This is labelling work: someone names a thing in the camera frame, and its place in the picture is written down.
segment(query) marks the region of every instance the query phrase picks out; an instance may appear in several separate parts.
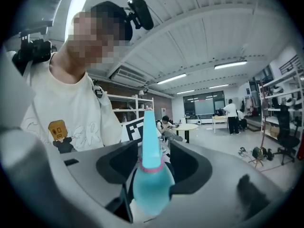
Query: cardboard box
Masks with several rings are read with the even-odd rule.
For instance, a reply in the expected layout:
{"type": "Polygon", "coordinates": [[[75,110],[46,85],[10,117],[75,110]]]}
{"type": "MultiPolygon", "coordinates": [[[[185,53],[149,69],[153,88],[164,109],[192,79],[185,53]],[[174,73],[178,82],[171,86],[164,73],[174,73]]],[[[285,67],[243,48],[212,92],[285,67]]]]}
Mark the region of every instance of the cardboard box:
{"type": "Polygon", "coordinates": [[[278,127],[272,126],[270,128],[270,135],[277,138],[277,136],[279,135],[280,129],[278,127]]]}

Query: ceiling light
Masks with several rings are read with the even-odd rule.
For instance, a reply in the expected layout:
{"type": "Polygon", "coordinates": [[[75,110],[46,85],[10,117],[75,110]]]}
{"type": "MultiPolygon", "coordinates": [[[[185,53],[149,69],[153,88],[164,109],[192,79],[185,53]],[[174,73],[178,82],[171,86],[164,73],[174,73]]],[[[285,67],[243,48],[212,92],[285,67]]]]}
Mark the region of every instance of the ceiling light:
{"type": "Polygon", "coordinates": [[[73,17],[84,8],[86,0],[71,0],[66,18],[65,41],[67,40],[69,29],[72,27],[73,17]]]}
{"type": "Polygon", "coordinates": [[[179,94],[189,93],[189,92],[193,92],[193,91],[194,91],[194,89],[188,90],[188,91],[183,91],[183,92],[178,92],[177,94],[179,95],[179,94]]]}
{"type": "Polygon", "coordinates": [[[166,80],[160,81],[160,82],[158,82],[157,84],[158,84],[158,85],[161,85],[161,84],[167,83],[167,82],[169,82],[169,81],[172,81],[172,80],[175,80],[175,79],[178,79],[178,78],[183,78],[183,77],[185,77],[185,76],[187,76],[187,75],[186,75],[186,74],[181,74],[181,75],[175,76],[175,77],[173,77],[173,78],[168,78],[168,79],[166,79],[166,80]]]}
{"type": "Polygon", "coordinates": [[[214,69],[221,69],[225,67],[231,67],[231,66],[240,66],[240,65],[245,65],[247,61],[238,61],[238,62],[232,62],[232,63],[225,63],[225,64],[218,64],[214,66],[214,69]]]}
{"type": "Polygon", "coordinates": [[[225,87],[225,86],[228,86],[228,85],[212,86],[212,87],[209,87],[209,89],[218,88],[218,87],[225,87]]]}

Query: black cap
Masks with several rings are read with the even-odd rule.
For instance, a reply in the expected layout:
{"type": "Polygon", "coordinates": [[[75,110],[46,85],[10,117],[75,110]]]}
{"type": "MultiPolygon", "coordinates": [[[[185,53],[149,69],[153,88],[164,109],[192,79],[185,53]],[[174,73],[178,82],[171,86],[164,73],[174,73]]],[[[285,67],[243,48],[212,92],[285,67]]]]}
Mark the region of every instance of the black cap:
{"type": "Polygon", "coordinates": [[[123,8],[119,7],[113,2],[105,1],[93,6],[89,11],[97,18],[102,18],[105,12],[107,12],[108,15],[117,20],[120,26],[122,26],[121,28],[124,29],[123,39],[126,41],[130,41],[132,39],[133,29],[130,22],[127,21],[127,14],[123,8]]]}

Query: man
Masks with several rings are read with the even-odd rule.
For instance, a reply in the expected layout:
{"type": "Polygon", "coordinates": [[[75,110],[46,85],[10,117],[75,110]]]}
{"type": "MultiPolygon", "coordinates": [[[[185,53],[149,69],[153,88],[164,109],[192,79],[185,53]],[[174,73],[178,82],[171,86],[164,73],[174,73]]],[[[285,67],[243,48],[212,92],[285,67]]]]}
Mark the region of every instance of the man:
{"type": "Polygon", "coordinates": [[[170,129],[173,128],[173,125],[169,122],[168,116],[163,116],[161,121],[157,122],[156,128],[160,133],[165,137],[165,140],[177,140],[177,141],[183,141],[186,142],[186,139],[183,139],[182,137],[176,135],[175,133],[170,132],[170,129]]]}
{"type": "Polygon", "coordinates": [[[234,103],[232,103],[232,100],[228,100],[228,105],[226,105],[223,110],[228,113],[228,125],[229,125],[229,131],[230,135],[233,133],[240,134],[238,131],[238,120],[237,120],[237,108],[234,103]]]}
{"type": "Polygon", "coordinates": [[[247,129],[247,120],[244,118],[244,109],[237,111],[238,120],[243,129],[247,129]]]}
{"type": "Polygon", "coordinates": [[[49,61],[32,65],[27,82],[36,95],[21,128],[53,143],[59,152],[84,151],[119,143],[122,127],[102,90],[98,99],[86,73],[91,64],[110,56],[124,40],[122,11],[111,2],[100,3],[73,19],[73,32],[49,61]],[[69,148],[64,141],[70,140],[69,148]]]}
{"type": "Polygon", "coordinates": [[[160,133],[163,134],[165,131],[171,129],[173,125],[169,122],[168,116],[163,116],[162,120],[157,122],[156,127],[158,131],[160,131],[160,133]]]}

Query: person sitting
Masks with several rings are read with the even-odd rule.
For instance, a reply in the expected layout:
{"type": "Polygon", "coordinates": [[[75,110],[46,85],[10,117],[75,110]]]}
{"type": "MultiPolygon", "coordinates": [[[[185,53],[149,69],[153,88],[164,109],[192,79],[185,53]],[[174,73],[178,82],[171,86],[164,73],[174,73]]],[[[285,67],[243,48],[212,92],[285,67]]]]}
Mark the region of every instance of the person sitting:
{"type": "Polygon", "coordinates": [[[244,118],[244,109],[237,111],[238,120],[243,129],[247,129],[247,120],[244,118]]]}
{"type": "Polygon", "coordinates": [[[167,139],[170,140],[177,140],[177,141],[183,141],[183,138],[176,135],[175,133],[170,132],[169,130],[173,128],[173,125],[169,122],[168,116],[163,116],[161,121],[158,121],[156,124],[156,128],[162,136],[164,137],[165,141],[167,139]]]}

